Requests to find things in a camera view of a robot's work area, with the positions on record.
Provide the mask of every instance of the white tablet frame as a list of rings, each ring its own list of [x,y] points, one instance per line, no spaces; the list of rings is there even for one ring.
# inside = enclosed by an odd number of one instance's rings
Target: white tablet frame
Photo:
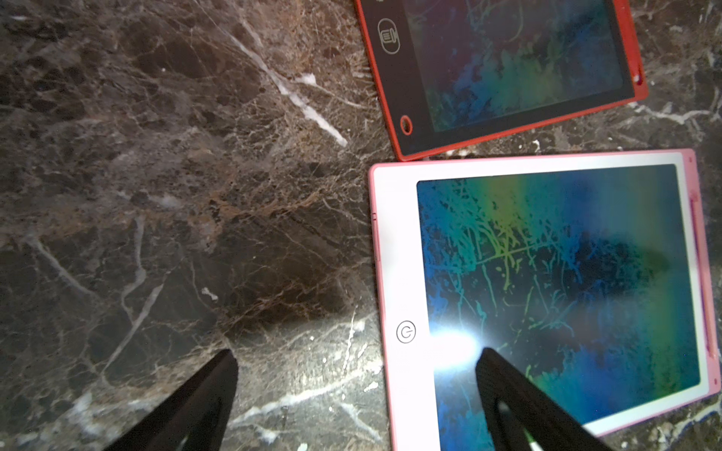
[[[684,158],[690,152],[692,151],[685,149],[677,152],[624,152],[387,163],[371,168],[369,176],[378,294],[386,360],[391,433],[393,447],[396,451],[436,451],[440,449],[434,375],[432,362],[429,360],[427,352],[430,332],[417,197],[417,183],[421,180],[609,167],[675,165],[685,230],[684,239],[690,266],[700,384],[585,424],[585,428],[596,435],[606,434],[719,390],[716,378],[714,379],[715,387],[710,386],[710,374],[713,373],[708,371],[708,363],[712,361],[710,359],[716,362],[718,356],[716,343],[712,354],[708,352],[709,337],[708,334],[705,337],[705,312],[703,311],[700,272],[695,247],[695,229],[692,223],[690,202],[686,201],[690,199],[690,194],[687,190],[689,174],[686,174],[685,171]],[[706,312],[706,315],[710,313],[714,316],[713,311]],[[401,326],[406,321],[413,323],[415,337],[409,343],[402,343],[396,334],[408,335],[411,333],[411,329]]]

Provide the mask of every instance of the red tablet frame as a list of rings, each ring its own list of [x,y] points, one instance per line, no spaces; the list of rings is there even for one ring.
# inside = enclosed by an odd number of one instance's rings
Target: red tablet frame
[[[401,146],[399,144],[399,138],[396,135],[396,127],[394,127],[393,125],[391,111],[388,109],[388,103],[386,102],[386,95],[383,91],[383,85],[381,84],[381,77],[379,74],[378,66],[376,64],[376,58],[374,56],[373,47],[371,45],[371,37],[368,33],[366,18],[364,16],[361,1],[362,0],[355,0],[356,10],[359,15],[359,21],[361,24],[361,33],[363,34],[364,44],[366,47],[366,54],[368,55],[369,62],[371,63],[371,71],[373,72],[374,82],[376,84],[376,88],[378,89],[378,96],[381,102],[381,108],[383,109],[383,117],[386,121],[386,128],[391,135],[391,144],[393,145],[393,151],[396,154],[396,158],[403,162],[431,157],[433,155],[438,155],[449,150],[459,149],[461,147],[471,146],[472,144],[478,144],[490,141],[492,139],[509,136],[511,134],[521,131],[527,131],[533,128],[548,126],[549,124],[566,121],[567,119],[578,118],[583,115],[597,113],[599,111],[608,110],[610,108],[615,108],[621,105],[625,105],[627,103],[643,100],[649,95],[649,88],[647,86],[647,79],[642,65],[642,57],[640,55],[639,42],[634,27],[634,19],[632,18],[629,0],[612,0],[612,3],[614,4],[614,10],[617,16],[617,23],[619,24],[619,31],[622,35],[622,45],[627,56],[627,64],[629,65],[630,76],[632,77],[634,97],[609,103],[606,105],[600,105],[598,107],[589,108],[587,110],[582,110],[575,113],[557,116],[556,118],[550,118],[544,121],[530,123],[525,126],[510,128],[508,130],[500,131],[497,133],[491,133],[489,135],[480,136],[479,138],[469,139],[455,144],[437,147],[435,149],[430,149],[416,154],[403,155],[401,152]]]

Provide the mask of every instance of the marble countertop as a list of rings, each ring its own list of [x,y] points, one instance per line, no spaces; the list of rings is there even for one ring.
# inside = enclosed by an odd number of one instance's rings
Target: marble countertop
[[[692,147],[718,312],[722,5],[634,0],[650,96],[447,157]],[[388,450],[352,0],[0,5],[0,447],[96,450],[222,348],[224,450]],[[722,450],[719,396],[606,438]]]

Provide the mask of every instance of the tablet screen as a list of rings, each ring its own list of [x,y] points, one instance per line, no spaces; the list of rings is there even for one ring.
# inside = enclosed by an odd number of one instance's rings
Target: tablet screen
[[[700,384],[675,166],[429,180],[417,195],[442,450],[493,449],[485,346],[583,424]]]
[[[606,0],[403,0],[433,128],[623,85]]]

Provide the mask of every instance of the lcd writing tablet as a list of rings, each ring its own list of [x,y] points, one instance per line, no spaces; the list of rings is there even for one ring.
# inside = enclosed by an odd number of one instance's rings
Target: lcd writing tablet
[[[372,170],[397,449],[493,449],[484,347],[595,434],[718,391],[693,155]]]
[[[646,96],[612,0],[357,0],[399,159]]]

